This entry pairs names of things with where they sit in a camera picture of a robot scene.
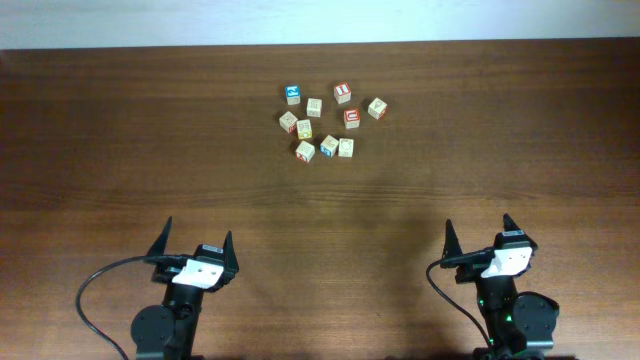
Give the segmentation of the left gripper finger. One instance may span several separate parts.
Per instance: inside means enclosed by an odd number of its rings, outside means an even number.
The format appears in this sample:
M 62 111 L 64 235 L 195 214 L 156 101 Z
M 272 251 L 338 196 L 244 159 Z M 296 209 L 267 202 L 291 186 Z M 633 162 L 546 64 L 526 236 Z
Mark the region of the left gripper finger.
M 239 263 L 233 245 L 233 235 L 228 231 L 223 244 L 224 270 L 227 274 L 236 274 L 239 271 Z
M 153 244 L 150 246 L 149 250 L 147 251 L 146 253 L 147 256 L 161 256 L 165 254 L 165 249 L 169 239 L 171 227 L 172 227 L 172 217 L 169 216 L 160 235 L 157 237 L 157 239 L 153 242 Z

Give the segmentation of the wooden block red bottom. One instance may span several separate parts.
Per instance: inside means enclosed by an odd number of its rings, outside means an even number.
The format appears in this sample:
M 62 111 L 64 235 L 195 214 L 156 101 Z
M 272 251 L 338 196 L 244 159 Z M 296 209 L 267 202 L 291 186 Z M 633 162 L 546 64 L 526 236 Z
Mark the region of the wooden block red bottom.
M 315 147 L 311 143 L 302 140 L 295 150 L 295 155 L 297 159 L 309 163 L 315 155 Z

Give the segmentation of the wooden block circle top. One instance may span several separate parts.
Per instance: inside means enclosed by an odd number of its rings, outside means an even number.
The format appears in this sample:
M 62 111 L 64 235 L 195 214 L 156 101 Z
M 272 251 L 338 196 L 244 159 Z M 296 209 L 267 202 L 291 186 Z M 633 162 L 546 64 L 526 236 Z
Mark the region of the wooden block circle top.
M 338 156 L 351 158 L 354 152 L 354 140 L 350 138 L 341 138 L 338 146 Z

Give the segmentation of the wooden block blue side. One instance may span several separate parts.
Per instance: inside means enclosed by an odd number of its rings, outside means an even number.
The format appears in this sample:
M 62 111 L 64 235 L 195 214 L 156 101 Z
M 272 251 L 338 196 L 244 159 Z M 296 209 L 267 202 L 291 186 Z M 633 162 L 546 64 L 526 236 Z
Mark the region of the wooden block blue side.
M 339 140 L 331 135 L 327 135 L 320 143 L 320 151 L 327 157 L 333 157 L 339 147 Z

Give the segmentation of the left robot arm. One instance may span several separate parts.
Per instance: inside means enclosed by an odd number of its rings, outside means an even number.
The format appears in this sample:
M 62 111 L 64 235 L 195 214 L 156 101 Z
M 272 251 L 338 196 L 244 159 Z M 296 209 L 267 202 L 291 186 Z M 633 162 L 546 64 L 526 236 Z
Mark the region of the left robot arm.
M 172 221 L 149 248 L 145 262 L 154 266 L 152 281 L 166 287 L 159 305 L 142 309 L 131 324 L 137 359 L 191 360 L 204 295 L 228 285 L 239 263 L 228 232 L 220 247 L 201 244 L 191 255 L 167 255 Z

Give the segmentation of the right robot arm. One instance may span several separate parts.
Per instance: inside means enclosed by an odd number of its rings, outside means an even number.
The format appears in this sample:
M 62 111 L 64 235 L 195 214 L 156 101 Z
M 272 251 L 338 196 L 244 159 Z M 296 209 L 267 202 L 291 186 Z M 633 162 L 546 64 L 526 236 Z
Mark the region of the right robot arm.
M 536 292 L 520 292 L 515 279 L 531 267 L 538 249 L 507 214 L 493 245 L 462 251 L 453 223 L 446 222 L 442 268 L 456 270 L 458 284 L 473 283 L 476 303 L 485 321 L 487 346 L 473 351 L 474 359 L 542 359 L 554 346 L 559 304 Z

